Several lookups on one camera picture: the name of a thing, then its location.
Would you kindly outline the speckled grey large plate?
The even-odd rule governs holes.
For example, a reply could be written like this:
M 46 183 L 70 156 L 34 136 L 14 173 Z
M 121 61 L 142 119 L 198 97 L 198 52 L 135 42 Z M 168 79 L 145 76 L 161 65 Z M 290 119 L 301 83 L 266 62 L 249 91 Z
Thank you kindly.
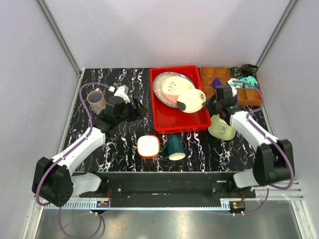
M 168 78 L 168 77 L 172 77 L 172 76 L 180 76 L 183 77 L 189 81 L 192 81 L 190 78 L 188 78 L 187 76 L 177 73 L 177 72 L 163 72 L 161 74 L 159 74 L 158 76 L 155 77 L 154 81 L 153 81 L 153 91 L 154 94 L 156 95 L 156 97 L 165 105 L 171 107 L 171 108 L 176 108 L 177 109 L 177 104 L 170 102 L 163 94 L 162 92 L 162 84 L 163 81 Z

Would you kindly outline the pink cream round plate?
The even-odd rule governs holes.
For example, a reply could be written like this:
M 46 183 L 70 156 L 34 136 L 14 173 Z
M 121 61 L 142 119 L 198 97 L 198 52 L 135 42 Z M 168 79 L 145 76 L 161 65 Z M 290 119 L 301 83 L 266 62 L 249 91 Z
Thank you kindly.
M 192 81 L 189 81 L 180 76 L 168 77 L 163 81 L 162 92 L 164 96 L 173 103 L 177 103 L 177 99 L 180 95 L 184 94 L 189 89 L 195 89 L 195 85 Z

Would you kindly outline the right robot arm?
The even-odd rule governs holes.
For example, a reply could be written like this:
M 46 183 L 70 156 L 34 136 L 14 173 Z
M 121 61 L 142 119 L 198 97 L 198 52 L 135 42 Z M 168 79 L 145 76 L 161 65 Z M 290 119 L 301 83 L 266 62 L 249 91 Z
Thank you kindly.
M 218 114 L 229 126 L 235 128 L 253 147 L 253 168 L 235 173 L 226 185 L 231 197 L 238 197 L 246 187 L 272 186 L 289 189 L 295 176 L 293 147 L 289 140 L 280 140 L 264 130 L 246 111 L 237 105 L 233 96 L 235 88 L 226 84 L 215 88 L 215 95 L 203 106 L 212 115 Z

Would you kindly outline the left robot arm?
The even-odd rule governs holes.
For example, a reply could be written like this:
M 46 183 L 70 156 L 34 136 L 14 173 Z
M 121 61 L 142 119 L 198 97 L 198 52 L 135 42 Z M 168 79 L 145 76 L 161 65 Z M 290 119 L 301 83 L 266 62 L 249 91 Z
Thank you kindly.
M 77 176 L 73 173 L 95 149 L 106 142 L 119 124 L 141 120 L 147 112 L 137 98 L 125 102 L 122 97 L 110 97 L 105 109 L 79 139 L 58 155 L 38 160 L 32 184 L 36 199 L 43 198 L 61 207 L 72 196 L 83 193 L 92 192 L 96 197 L 103 197 L 108 185 L 97 173 L 86 172 Z

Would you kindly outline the purple cloth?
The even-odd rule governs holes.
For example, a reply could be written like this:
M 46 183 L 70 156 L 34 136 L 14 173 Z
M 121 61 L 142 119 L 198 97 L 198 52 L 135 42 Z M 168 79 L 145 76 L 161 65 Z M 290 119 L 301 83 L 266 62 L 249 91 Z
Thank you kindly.
M 210 85 L 213 87 L 214 90 L 216 90 L 217 86 L 221 86 L 221 85 L 224 85 L 224 84 L 220 81 L 219 78 L 216 77 Z M 235 99 L 235 102 L 237 103 L 238 102 L 237 95 L 234 97 L 234 99 Z

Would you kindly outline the white mint sock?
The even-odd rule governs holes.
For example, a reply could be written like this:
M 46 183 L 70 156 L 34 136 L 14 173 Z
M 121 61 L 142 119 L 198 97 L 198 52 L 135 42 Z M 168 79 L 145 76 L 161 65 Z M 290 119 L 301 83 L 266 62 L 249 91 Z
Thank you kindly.
M 231 78 L 227 81 L 227 84 L 234 88 L 243 88 L 244 82 L 239 79 Z

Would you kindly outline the wooden compartment organizer tray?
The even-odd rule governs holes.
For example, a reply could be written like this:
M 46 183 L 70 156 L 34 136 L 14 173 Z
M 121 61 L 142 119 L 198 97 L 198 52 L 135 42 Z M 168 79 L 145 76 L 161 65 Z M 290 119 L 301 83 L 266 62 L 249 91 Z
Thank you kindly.
M 199 69 L 200 77 L 203 84 L 203 91 L 207 98 L 215 94 L 215 90 L 210 85 L 217 77 L 223 84 L 226 84 L 232 77 L 229 76 L 230 67 L 211 67 L 202 66 Z M 237 89 L 238 104 L 243 106 L 260 106 L 262 98 L 254 89 L 238 88 Z

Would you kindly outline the dark patterned sock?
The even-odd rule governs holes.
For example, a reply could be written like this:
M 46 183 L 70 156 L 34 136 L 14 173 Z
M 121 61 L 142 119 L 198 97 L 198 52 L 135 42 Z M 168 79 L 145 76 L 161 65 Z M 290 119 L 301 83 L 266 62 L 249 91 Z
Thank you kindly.
M 242 71 L 240 67 L 230 67 L 229 68 L 229 76 L 232 78 L 238 78 L 242 76 Z

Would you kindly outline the green panda square dish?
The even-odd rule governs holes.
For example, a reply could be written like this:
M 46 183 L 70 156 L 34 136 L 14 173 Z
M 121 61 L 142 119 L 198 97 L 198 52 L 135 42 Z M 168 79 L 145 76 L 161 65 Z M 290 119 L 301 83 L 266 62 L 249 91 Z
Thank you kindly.
M 211 125 L 207 130 L 213 137 L 223 141 L 232 140 L 236 134 L 236 129 L 229 126 L 219 115 L 211 117 Z

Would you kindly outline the mint green sock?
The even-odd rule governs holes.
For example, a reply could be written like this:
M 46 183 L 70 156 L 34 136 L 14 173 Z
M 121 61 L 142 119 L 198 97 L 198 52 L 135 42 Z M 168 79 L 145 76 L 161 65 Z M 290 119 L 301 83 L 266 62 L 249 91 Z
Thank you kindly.
M 243 81 L 245 82 L 245 88 L 252 89 L 252 88 L 258 88 L 258 81 L 253 76 L 248 76 L 243 78 Z

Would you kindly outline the brown dark rolled sock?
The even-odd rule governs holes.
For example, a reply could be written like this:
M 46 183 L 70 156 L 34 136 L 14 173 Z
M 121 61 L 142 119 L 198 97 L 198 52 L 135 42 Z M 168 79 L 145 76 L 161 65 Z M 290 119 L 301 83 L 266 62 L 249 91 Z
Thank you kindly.
M 241 66 L 241 72 L 242 72 L 242 75 L 244 78 L 249 77 L 249 76 L 252 76 L 255 78 L 257 75 L 257 71 L 258 71 L 258 66 L 256 66 L 256 65 L 243 64 Z

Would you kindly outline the orange white square bowl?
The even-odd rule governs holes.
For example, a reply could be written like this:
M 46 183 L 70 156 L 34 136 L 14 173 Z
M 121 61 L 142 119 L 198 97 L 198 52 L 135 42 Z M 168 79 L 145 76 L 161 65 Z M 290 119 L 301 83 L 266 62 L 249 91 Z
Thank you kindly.
M 155 135 L 141 136 L 137 141 L 137 152 L 144 159 L 152 159 L 160 152 L 160 141 Z

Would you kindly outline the iridescent pink cup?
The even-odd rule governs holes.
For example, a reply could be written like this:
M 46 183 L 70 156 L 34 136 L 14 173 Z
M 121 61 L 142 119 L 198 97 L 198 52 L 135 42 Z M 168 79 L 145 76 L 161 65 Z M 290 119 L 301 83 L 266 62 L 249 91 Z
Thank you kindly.
M 100 88 L 91 91 L 87 96 L 87 101 L 97 115 L 106 107 L 106 100 Z

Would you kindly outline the dark green mug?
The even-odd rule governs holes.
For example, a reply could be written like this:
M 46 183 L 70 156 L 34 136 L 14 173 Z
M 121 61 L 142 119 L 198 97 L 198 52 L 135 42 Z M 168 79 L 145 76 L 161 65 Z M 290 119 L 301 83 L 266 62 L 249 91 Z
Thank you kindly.
M 178 161 L 185 158 L 184 146 L 179 136 L 173 134 L 167 138 L 166 145 L 161 152 L 163 159 Z

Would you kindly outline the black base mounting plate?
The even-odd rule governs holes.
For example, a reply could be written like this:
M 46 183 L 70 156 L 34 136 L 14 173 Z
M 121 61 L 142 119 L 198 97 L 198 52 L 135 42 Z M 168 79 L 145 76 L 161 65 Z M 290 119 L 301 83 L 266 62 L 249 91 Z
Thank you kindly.
M 100 192 L 82 198 L 111 197 L 111 209 L 223 209 L 227 201 L 254 199 L 252 188 L 238 189 L 232 172 L 110 172 L 100 174 Z

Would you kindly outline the aluminium frame rail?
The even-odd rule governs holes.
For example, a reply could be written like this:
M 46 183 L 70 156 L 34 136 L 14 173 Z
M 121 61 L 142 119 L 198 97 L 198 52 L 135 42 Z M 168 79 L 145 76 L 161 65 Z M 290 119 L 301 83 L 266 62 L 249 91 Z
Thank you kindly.
M 48 25 L 50 29 L 52 30 L 54 36 L 56 37 L 62 51 L 64 52 L 67 60 L 69 61 L 73 71 L 77 76 L 80 76 L 82 73 L 81 68 L 79 67 L 77 61 L 75 60 L 75 57 L 73 56 L 70 48 L 67 45 L 67 42 L 65 41 L 54 17 L 53 14 L 51 13 L 47 3 L 45 0 L 35 0 L 37 5 L 39 6 L 42 14 L 44 15 L 46 21 L 48 22 Z

